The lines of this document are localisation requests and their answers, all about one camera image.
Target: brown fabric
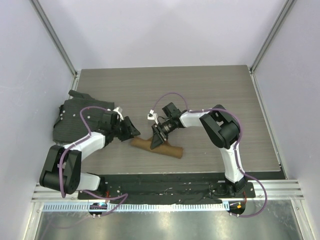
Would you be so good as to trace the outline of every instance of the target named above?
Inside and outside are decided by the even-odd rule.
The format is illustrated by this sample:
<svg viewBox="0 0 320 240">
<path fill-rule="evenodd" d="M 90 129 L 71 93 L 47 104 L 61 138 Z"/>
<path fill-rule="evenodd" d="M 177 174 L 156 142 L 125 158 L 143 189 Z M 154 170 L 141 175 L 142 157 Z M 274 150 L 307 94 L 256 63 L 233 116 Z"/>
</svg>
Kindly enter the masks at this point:
<svg viewBox="0 0 320 240">
<path fill-rule="evenodd" d="M 134 139 L 131 141 L 131 146 L 156 153 L 156 154 L 162 154 L 171 156 L 177 159 L 181 159 L 184 153 L 184 149 L 179 146 L 171 146 L 168 141 L 165 141 L 164 144 L 161 144 L 160 146 L 156 147 L 155 149 L 150 149 L 152 137 L 148 140 L 144 140 L 138 136 L 134 137 Z"/>
</svg>

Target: gray table top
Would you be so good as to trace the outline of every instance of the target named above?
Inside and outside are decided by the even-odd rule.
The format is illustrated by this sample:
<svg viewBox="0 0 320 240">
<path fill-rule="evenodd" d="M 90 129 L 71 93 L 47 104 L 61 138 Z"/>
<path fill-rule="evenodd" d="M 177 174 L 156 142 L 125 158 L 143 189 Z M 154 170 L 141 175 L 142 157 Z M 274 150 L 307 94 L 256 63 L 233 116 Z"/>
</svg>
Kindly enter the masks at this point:
<svg viewBox="0 0 320 240">
<path fill-rule="evenodd" d="M 279 171 L 279 164 L 245 65 L 179 66 L 84 69 L 77 91 L 98 100 L 115 102 L 129 116 L 141 137 L 152 136 L 147 114 L 163 94 L 178 92 L 187 98 L 192 110 L 223 105 L 241 120 L 244 131 L 240 156 L 246 171 Z M 159 102 L 156 112 L 173 102 L 184 110 L 184 102 L 168 95 Z M 95 174 L 224 172 L 218 148 L 201 127 L 177 129 L 169 136 L 173 146 L 184 148 L 183 157 L 147 152 L 130 146 L 130 140 L 115 139 L 83 161 L 82 170 Z"/>
</svg>

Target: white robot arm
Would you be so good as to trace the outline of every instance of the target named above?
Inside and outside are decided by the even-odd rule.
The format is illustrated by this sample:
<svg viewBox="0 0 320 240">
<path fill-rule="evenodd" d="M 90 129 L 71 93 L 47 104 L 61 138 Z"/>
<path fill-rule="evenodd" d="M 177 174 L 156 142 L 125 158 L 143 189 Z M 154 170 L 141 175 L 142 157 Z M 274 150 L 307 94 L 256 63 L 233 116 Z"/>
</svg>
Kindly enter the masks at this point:
<svg viewBox="0 0 320 240">
<path fill-rule="evenodd" d="M 239 145 L 236 145 L 240 127 L 236 119 L 223 111 L 225 110 L 223 106 L 217 105 L 214 109 L 221 109 L 221 111 L 192 112 L 185 110 L 181 112 L 171 102 L 162 109 L 167 116 L 167 120 L 163 123 L 158 121 L 156 113 L 150 112 L 148 119 L 155 120 L 155 124 L 152 125 L 153 138 L 150 148 L 154 149 L 164 143 L 168 139 L 168 134 L 177 128 L 204 127 L 212 143 L 221 152 L 227 190 L 231 195 L 235 195 L 241 193 L 247 183 L 246 177 L 239 170 L 240 168 L 245 172 L 241 164 Z"/>
<path fill-rule="evenodd" d="M 105 181 L 97 175 L 81 172 L 81 163 L 86 157 L 111 143 L 115 137 L 123 142 L 140 134 L 130 118 L 123 118 L 118 109 L 119 107 L 114 110 L 106 109 L 97 131 L 70 144 L 53 145 L 41 172 L 40 185 L 60 191 L 62 183 L 66 194 L 73 194 L 77 190 L 98 190 L 103 193 Z"/>
</svg>

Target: purple cable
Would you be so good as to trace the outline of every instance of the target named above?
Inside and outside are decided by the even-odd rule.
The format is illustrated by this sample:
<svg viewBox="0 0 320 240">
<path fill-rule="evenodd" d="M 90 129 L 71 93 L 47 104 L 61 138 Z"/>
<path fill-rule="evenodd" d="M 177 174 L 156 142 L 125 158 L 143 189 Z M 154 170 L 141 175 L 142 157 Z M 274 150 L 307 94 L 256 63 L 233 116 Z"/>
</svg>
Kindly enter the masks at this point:
<svg viewBox="0 0 320 240">
<path fill-rule="evenodd" d="M 88 136 L 86 136 L 85 138 L 82 138 L 76 142 L 74 142 L 72 145 L 70 145 L 67 149 L 65 149 L 60 157 L 60 161 L 59 161 L 59 185 L 60 185 L 60 192 L 61 192 L 61 196 L 62 198 L 64 199 L 66 197 L 66 193 L 65 193 L 65 189 L 64 189 L 64 180 L 63 180 L 63 173 L 62 173 L 62 165 L 63 165 L 63 162 L 64 162 L 64 159 L 65 159 L 65 156 L 67 154 L 67 152 L 72 149 L 73 147 L 83 143 L 84 141 L 88 140 L 90 137 L 91 137 L 91 129 L 88 125 L 88 123 L 86 122 L 84 116 L 83 116 L 83 111 L 84 110 L 87 110 L 87 109 L 101 109 L 101 110 L 104 110 L 104 111 L 109 111 L 108 109 L 106 108 L 103 108 L 103 107 L 100 107 L 100 106 L 86 106 L 84 108 L 81 109 L 80 111 L 80 118 L 85 126 L 85 128 L 88 130 Z"/>
<path fill-rule="evenodd" d="M 165 96 L 170 95 L 170 94 L 175 94 L 175 95 L 180 96 L 180 97 L 183 99 L 183 101 L 184 101 L 186 110 L 189 112 L 189 106 L 188 106 L 187 100 L 185 99 L 184 96 L 182 96 L 180 93 L 177 93 L 177 92 L 175 92 L 175 91 L 170 91 L 170 92 L 162 95 L 161 97 L 159 97 L 159 99 L 155 102 L 155 104 L 154 104 L 154 106 L 153 106 L 153 108 L 152 108 L 151 110 L 154 111 L 154 110 L 156 109 L 157 104 L 160 102 L 160 100 L 163 99 Z"/>
<path fill-rule="evenodd" d="M 234 156 L 235 156 L 235 162 L 236 162 L 236 166 L 238 168 L 238 170 L 240 171 L 240 173 L 242 173 L 244 176 L 246 176 L 247 178 L 250 178 L 254 181 L 256 181 L 262 188 L 263 192 L 264 192 L 264 196 L 265 196 L 265 200 L 264 200 L 264 204 L 262 206 L 262 208 L 257 211 L 256 213 L 254 214 L 250 214 L 250 215 L 239 215 L 240 218 L 251 218 L 251 217 L 255 217 L 257 215 L 259 215 L 260 213 L 262 213 L 262 211 L 266 208 L 267 206 L 267 202 L 268 202 L 268 196 L 267 196 L 267 191 L 264 187 L 264 185 L 258 180 L 256 179 L 255 177 L 253 176 L 250 176 L 249 174 L 245 173 L 241 167 L 240 167 L 240 164 L 239 164 L 239 159 L 238 159 L 238 153 L 237 153 L 237 146 L 239 145 L 240 143 L 240 140 L 242 139 L 242 136 L 243 136 L 243 126 L 240 122 L 240 120 L 230 111 L 226 110 L 226 109 L 221 109 L 221 108 L 209 108 L 209 109 L 204 109 L 204 110 L 199 110 L 199 111 L 192 111 L 190 110 L 189 112 L 191 114 L 195 114 L 195 113 L 205 113 L 205 112 L 211 112 L 211 111 L 218 111 L 218 112 L 224 112 L 224 113 L 227 113 L 229 114 L 230 116 L 232 116 L 239 124 L 239 138 L 238 140 L 235 142 L 235 145 L 233 146 L 233 150 L 234 150 Z"/>
</svg>

